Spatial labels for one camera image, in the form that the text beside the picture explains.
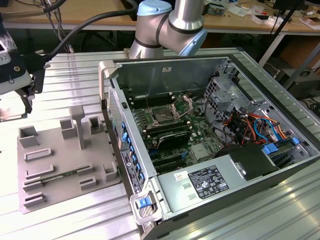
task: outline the white sticker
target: white sticker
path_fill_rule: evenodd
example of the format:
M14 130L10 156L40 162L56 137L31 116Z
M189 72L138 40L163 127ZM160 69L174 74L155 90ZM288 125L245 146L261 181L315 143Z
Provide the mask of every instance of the white sticker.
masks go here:
M164 67L162 68L162 72L166 73L166 72L171 72L172 67Z
M175 180L180 181L182 179L186 179L188 177L187 171L181 171L174 174Z

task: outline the perforated metal panel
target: perforated metal panel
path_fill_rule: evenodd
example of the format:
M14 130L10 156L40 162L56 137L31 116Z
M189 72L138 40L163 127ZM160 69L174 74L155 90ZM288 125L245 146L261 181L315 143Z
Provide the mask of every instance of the perforated metal panel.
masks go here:
M109 102L108 102L108 109L109 112L111 113L111 119L112 119L112 124L115 126L117 134L122 133L122 118L121 114L119 111L119 101L117 101L117 97L115 96L116 92L113 91L113 89L110 87L109 88Z

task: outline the metal bracket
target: metal bracket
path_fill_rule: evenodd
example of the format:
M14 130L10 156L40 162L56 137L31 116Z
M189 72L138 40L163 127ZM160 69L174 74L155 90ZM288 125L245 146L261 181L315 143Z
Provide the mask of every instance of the metal bracket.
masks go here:
M189 109L187 111L185 111L183 114L180 115L179 112L176 109L175 103L177 103L182 98L188 103ZM179 119L182 116L184 116L187 113L189 113L190 111L192 111L194 109L194 106L192 105L192 100L190 98L188 98L188 96L186 94L184 94L183 96L179 97L175 102L173 102L170 105L170 108L171 108L171 112L172 112L173 116L175 116L177 119Z
M105 77L107 80L112 78L116 74L118 67L113 60L101 61L99 63L99 95L100 100L105 99Z

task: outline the chip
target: chip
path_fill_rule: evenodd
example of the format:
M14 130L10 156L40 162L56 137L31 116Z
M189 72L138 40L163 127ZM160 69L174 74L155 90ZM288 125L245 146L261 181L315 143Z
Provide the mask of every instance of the chip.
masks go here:
M155 108L152 110L154 114L154 120L157 120L158 123L173 121L174 116L168 108Z

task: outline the grey plastic handle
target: grey plastic handle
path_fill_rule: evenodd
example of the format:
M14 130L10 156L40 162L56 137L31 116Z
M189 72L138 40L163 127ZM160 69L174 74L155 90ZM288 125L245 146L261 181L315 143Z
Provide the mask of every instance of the grey plastic handle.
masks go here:
M148 195L149 195L148 191L141 191L130 197L129 203L133 212L135 222L138 225L146 224L148 222L158 221L162 218L162 210L158 201L155 203L153 202L153 204L157 204L157 209L154 213L144 217L140 215L140 210L136 206L136 201L142 198L146 198L148 197Z

